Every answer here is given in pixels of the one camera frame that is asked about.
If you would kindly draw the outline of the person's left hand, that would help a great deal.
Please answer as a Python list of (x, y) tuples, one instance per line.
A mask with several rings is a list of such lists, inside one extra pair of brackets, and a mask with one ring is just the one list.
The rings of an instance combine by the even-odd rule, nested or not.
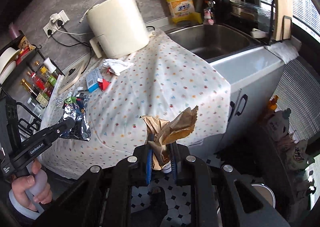
[(41, 163), (35, 159), (31, 165), (31, 175), (16, 178), (11, 184), (11, 196), (10, 199), (13, 207), (18, 212), (37, 212), (37, 208), (34, 203), (48, 204), (52, 201), (52, 191), (49, 183), (46, 183), (43, 190), (30, 200), (26, 194), (31, 187), (36, 184), (35, 175), (40, 172)]

